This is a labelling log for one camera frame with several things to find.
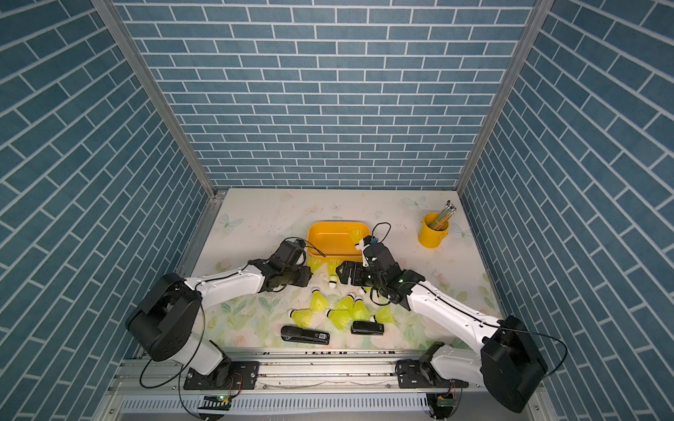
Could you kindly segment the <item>yellow plastic storage box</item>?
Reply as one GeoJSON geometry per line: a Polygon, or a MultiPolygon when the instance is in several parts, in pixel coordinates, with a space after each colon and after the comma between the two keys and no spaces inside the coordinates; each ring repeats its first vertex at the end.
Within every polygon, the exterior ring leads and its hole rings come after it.
{"type": "Polygon", "coordinates": [[[365,228],[366,224],[356,221],[319,221],[311,225],[307,233],[309,254],[319,258],[337,258],[343,261],[361,261],[362,252],[349,237],[349,232],[356,228],[365,228]]]}

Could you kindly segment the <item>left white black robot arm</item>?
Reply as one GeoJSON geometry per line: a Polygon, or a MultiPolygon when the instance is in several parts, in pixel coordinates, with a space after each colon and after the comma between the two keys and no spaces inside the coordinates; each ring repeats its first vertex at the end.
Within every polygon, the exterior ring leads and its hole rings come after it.
{"type": "Polygon", "coordinates": [[[312,277],[305,263],[309,242],[283,240],[269,258],[243,268],[202,277],[162,276],[126,320],[126,329],[153,361],[177,361],[200,375],[211,375],[225,354],[193,328],[205,310],[235,298],[277,292],[291,285],[304,288],[312,277]]]}

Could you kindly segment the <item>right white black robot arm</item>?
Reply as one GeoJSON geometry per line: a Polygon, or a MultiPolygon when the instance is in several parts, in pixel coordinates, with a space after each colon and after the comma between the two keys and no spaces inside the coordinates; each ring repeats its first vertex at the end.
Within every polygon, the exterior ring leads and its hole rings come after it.
{"type": "Polygon", "coordinates": [[[534,338],[517,317],[498,319],[442,293],[426,278],[402,269],[383,242],[371,235],[351,246],[337,269],[343,284],[368,287],[409,312],[430,319],[475,352],[465,362],[436,343],[419,360],[429,379],[477,381],[511,412],[520,413],[541,382],[553,375],[534,338]]]}

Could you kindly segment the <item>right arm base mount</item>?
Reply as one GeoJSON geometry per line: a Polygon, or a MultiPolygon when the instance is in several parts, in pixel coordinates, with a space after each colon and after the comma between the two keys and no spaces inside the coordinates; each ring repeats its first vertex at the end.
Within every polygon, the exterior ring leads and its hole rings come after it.
{"type": "Polygon", "coordinates": [[[417,360],[397,361],[394,373],[398,378],[400,389],[450,389],[451,387],[463,389],[470,386],[468,382],[462,380],[444,379],[435,372],[429,363],[417,360]]]}

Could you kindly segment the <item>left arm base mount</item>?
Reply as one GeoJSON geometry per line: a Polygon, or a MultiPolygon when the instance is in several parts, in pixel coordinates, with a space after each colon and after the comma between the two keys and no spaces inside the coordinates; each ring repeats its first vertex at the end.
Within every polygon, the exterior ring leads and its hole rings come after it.
{"type": "Polygon", "coordinates": [[[258,361],[222,361],[210,375],[201,375],[193,368],[184,380],[186,390],[251,390],[256,386],[258,361]]]}

